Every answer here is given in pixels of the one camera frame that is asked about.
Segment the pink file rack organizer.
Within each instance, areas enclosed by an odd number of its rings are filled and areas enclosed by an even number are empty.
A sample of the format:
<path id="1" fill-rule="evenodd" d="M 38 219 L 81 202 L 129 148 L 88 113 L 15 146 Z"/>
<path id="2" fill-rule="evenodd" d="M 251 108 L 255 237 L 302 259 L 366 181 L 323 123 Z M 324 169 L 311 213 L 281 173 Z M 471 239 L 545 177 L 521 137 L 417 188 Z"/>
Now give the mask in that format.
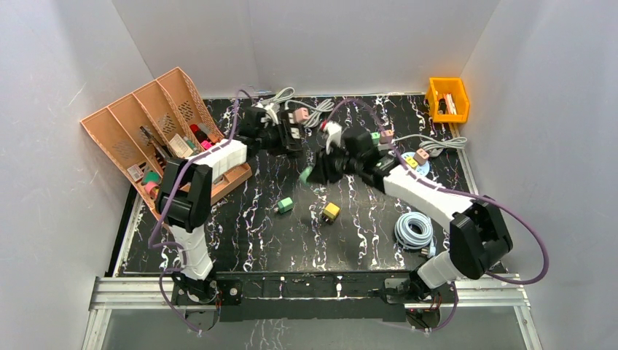
<path id="1" fill-rule="evenodd" d="M 155 207 L 142 181 L 147 172 L 163 175 L 170 141 L 197 141 L 191 125 L 204 124 L 211 142 L 223 139 L 190 77 L 174 68 L 81 120 L 82 127 L 130 181 L 149 209 Z"/>

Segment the pink plug adapter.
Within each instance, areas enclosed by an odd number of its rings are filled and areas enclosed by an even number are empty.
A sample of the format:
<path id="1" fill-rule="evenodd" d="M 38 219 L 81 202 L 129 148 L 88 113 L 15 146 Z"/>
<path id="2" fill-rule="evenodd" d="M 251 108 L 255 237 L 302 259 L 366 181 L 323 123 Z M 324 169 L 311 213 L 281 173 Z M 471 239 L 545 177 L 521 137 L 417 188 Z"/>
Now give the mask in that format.
<path id="1" fill-rule="evenodd" d="M 310 119 L 310 113 L 306 107 L 301 107 L 293 112 L 294 121 L 297 124 L 304 124 Z"/>

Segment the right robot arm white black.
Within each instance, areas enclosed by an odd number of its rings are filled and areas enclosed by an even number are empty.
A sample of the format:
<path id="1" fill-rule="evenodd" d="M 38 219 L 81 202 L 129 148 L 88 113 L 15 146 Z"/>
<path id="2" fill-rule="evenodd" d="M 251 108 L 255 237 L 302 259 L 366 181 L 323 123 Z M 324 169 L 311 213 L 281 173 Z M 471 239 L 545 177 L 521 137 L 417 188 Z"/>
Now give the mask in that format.
<path id="1" fill-rule="evenodd" d="M 329 184 L 356 175 L 366 185 L 410 204 L 448 232 L 448 251 L 410 274 L 410 291 L 416 300 L 430 301 L 440 286 L 458 278 L 480 278 L 512 250 L 501 211 L 488 198 L 451 192 L 418 176 L 404 161 L 379 150 L 368 132 L 346 136 L 335 122 L 327 122 L 320 131 L 326 146 L 316 153 L 307 182 Z"/>

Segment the yellow plug on round socket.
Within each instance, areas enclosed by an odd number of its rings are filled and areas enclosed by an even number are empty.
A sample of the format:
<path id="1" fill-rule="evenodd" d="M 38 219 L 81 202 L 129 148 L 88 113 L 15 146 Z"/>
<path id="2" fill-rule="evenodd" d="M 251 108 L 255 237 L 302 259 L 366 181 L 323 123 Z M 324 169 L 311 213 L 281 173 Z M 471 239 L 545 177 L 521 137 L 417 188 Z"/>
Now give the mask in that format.
<path id="1" fill-rule="evenodd" d="M 418 162 L 413 157 L 406 157 L 404 160 L 412 169 L 416 169 L 418 167 Z"/>

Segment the yellow plug adapter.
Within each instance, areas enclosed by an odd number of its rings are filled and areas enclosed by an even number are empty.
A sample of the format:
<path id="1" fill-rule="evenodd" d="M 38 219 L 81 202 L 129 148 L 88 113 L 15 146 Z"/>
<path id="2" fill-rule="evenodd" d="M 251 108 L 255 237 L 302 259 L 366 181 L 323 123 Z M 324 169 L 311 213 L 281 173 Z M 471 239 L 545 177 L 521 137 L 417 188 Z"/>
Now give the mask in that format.
<path id="1" fill-rule="evenodd" d="M 321 213 L 321 217 L 323 221 L 332 224 L 338 218 L 339 214 L 340 207 L 334 203 L 328 202 Z"/>

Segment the pink plug on white strip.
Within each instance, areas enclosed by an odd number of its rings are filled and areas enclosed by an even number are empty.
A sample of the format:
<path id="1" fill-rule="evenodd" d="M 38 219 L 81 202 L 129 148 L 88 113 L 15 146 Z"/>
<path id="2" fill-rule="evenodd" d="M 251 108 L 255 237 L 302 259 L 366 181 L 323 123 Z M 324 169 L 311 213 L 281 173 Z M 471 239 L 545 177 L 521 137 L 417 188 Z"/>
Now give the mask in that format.
<path id="1" fill-rule="evenodd" d="M 394 138 L 394 132 L 390 129 L 380 132 L 379 143 L 390 144 Z"/>

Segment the white power strip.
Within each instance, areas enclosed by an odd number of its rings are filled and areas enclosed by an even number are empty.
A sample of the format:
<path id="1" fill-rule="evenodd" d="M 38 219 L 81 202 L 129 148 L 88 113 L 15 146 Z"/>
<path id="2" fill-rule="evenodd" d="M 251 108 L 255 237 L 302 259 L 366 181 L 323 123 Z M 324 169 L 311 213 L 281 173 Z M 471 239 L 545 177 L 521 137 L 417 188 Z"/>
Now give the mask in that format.
<path id="1" fill-rule="evenodd" d="M 380 143 L 380 144 L 378 144 L 378 145 L 377 145 L 377 148 L 378 148 L 380 151 L 383 151 L 383 150 L 389 150 L 389 149 L 396 149 L 396 145 L 395 145 L 395 143 L 394 143 L 394 142 L 389 142 L 389 143 Z"/>

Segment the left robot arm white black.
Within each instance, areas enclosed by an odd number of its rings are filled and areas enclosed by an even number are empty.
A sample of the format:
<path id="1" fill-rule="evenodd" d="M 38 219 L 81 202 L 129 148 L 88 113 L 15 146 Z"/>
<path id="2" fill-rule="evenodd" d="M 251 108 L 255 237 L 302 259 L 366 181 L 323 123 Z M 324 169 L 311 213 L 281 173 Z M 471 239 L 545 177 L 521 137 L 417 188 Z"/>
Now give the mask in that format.
<path id="1" fill-rule="evenodd" d="M 272 114 L 252 106 L 234 123 L 229 138 L 198 155 L 168 160 L 155 201 L 160 220 L 153 232 L 167 225 L 181 257 L 179 273 L 193 280 L 189 293 L 197 302 L 210 303 L 218 292 L 217 283 L 207 277 L 213 262 L 203 228 L 211 213 L 214 181 L 261 150 L 273 156 L 298 156 L 303 122 L 289 110 Z"/>

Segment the green plug on white strip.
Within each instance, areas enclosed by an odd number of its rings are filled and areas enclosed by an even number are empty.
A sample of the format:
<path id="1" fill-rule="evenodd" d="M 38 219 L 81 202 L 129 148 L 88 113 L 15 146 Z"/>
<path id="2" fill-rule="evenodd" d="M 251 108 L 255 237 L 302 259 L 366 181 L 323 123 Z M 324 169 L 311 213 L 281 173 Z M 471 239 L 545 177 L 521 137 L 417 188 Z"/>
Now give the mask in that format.
<path id="1" fill-rule="evenodd" d="M 372 142 L 374 145 L 378 145 L 380 143 L 380 133 L 374 132 L 371 133 Z"/>

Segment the pink plug on round socket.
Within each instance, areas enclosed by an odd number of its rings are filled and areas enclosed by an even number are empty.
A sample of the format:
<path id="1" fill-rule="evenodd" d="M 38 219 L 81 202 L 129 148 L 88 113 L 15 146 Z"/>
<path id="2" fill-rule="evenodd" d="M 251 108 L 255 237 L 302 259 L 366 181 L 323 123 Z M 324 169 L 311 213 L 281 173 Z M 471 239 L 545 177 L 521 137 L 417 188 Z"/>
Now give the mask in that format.
<path id="1" fill-rule="evenodd" d="M 418 162 L 418 165 L 422 166 L 426 164 L 430 158 L 430 154 L 423 148 L 416 150 L 413 158 Z"/>

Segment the round blue socket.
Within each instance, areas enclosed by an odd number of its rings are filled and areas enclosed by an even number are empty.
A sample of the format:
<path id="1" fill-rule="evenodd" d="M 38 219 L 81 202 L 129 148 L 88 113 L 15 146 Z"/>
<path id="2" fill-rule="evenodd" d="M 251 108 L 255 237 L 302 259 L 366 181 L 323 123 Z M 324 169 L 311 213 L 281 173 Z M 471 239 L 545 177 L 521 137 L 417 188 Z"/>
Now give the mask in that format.
<path id="1" fill-rule="evenodd" d="M 431 164 L 429 160 L 426 160 L 425 163 L 419 163 L 415 158 L 415 153 L 414 152 L 405 152 L 402 154 L 402 157 L 408 161 L 408 160 L 412 160 L 412 164 L 416 164 L 415 167 L 415 171 L 423 177 L 426 177 L 430 170 L 431 170 Z"/>

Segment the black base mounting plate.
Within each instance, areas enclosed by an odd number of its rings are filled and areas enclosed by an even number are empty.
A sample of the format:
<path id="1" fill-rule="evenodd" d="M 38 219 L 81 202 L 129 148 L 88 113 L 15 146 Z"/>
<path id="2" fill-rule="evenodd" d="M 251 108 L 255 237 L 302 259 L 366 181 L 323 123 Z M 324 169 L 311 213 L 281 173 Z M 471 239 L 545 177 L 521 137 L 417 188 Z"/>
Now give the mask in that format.
<path id="1" fill-rule="evenodd" d="M 449 284 L 421 285 L 409 271 L 211 273 L 193 281 L 171 276 L 172 304 L 215 310 L 215 322 L 260 319 L 378 319 L 436 327 L 454 300 Z"/>

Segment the orange storage bin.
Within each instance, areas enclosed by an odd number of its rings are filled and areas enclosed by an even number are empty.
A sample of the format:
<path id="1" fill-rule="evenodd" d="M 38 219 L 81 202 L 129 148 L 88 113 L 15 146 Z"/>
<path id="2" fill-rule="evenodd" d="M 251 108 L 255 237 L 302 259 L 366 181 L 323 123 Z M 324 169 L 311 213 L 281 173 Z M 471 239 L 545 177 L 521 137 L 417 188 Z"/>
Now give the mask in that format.
<path id="1" fill-rule="evenodd" d="M 467 122 L 470 102 L 461 78 L 431 77 L 425 99 L 435 123 Z"/>

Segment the green plug adapter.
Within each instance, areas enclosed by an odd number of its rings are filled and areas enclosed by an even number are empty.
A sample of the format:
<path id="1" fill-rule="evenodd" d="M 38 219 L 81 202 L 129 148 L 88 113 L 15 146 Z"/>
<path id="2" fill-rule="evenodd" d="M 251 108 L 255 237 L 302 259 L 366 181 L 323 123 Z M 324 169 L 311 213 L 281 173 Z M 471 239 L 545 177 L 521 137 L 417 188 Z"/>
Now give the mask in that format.
<path id="1" fill-rule="evenodd" d="M 303 184 L 308 184 L 308 177 L 310 176 L 311 172 L 313 170 L 312 166 L 308 166 L 307 168 L 305 168 L 299 175 L 299 180 L 303 183 Z"/>
<path id="2" fill-rule="evenodd" d="M 294 208 L 294 201 L 290 197 L 279 200 L 276 204 L 276 212 L 279 214 L 285 214 Z"/>

